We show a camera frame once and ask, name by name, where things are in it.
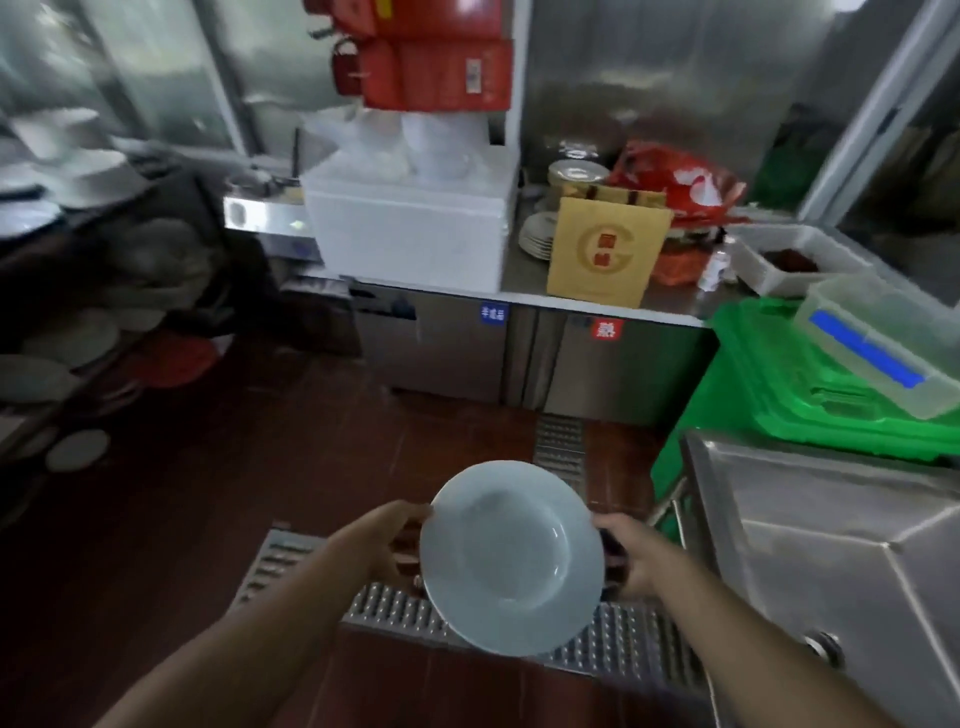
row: plastic bottle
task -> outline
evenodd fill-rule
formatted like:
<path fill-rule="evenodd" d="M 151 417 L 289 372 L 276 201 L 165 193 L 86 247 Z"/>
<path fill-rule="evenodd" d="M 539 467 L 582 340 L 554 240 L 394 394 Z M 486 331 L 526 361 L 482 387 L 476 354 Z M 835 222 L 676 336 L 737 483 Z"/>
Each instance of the plastic bottle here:
<path fill-rule="evenodd" d="M 707 261 L 707 267 L 704 268 L 700 280 L 697 281 L 697 288 L 708 292 L 719 288 L 723 272 L 730 267 L 730 263 L 730 253 L 725 251 L 723 247 L 717 248 L 710 256 L 710 260 Z"/>

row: red label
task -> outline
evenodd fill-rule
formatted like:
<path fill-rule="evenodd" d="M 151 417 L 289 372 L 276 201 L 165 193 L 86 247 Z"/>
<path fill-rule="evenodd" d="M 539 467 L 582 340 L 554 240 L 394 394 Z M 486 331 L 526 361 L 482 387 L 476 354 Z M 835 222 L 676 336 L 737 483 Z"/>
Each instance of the red label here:
<path fill-rule="evenodd" d="M 593 338 L 603 341 L 616 341 L 623 329 L 622 319 L 593 319 Z"/>

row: hand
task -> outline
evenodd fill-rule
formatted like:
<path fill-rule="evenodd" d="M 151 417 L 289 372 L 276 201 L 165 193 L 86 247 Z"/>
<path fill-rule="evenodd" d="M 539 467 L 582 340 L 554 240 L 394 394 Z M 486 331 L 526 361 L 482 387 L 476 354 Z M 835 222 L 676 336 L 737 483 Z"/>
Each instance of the hand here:
<path fill-rule="evenodd" d="M 391 543 L 409 524 L 419 526 L 432 514 L 429 505 L 394 500 L 344 526 L 330 537 L 330 542 L 360 559 L 368 582 L 379 581 L 412 594 L 413 579 L 400 574 Z"/>
<path fill-rule="evenodd" d="M 626 581 L 615 598 L 636 599 L 654 595 L 650 559 L 655 551 L 670 547 L 670 543 L 646 523 L 622 513 L 594 514 L 593 525 L 608 530 L 627 552 Z"/>

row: red plastic bag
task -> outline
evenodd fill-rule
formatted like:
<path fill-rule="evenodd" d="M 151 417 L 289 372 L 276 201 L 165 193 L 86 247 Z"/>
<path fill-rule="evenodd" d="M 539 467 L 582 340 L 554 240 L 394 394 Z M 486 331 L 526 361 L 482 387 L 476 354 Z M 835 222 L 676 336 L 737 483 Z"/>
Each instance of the red plastic bag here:
<path fill-rule="evenodd" d="M 674 227 L 683 222 L 725 221 L 747 190 L 723 167 L 665 144 L 638 140 L 624 147 L 607 184 L 665 193 L 666 206 L 675 213 Z"/>

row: plastic container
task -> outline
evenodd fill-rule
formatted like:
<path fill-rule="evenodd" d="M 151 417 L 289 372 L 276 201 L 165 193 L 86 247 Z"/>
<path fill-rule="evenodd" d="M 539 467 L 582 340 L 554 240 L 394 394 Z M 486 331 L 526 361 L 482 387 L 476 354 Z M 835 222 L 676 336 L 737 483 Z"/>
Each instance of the plastic container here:
<path fill-rule="evenodd" d="M 495 293 L 516 193 L 516 152 L 489 147 L 461 180 L 371 179 L 331 157 L 300 177 L 326 268 L 367 282 Z"/>
<path fill-rule="evenodd" d="M 811 285 L 871 268 L 869 261 L 810 225 L 730 225 L 728 240 L 737 276 L 760 296 L 801 298 Z M 764 253 L 792 249 L 812 259 L 820 273 L 786 273 Z"/>
<path fill-rule="evenodd" d="M 919 420 L 960 406 L 960 312 L 876 275 L 810 289 L 796 324 L 823 351 Z"/>

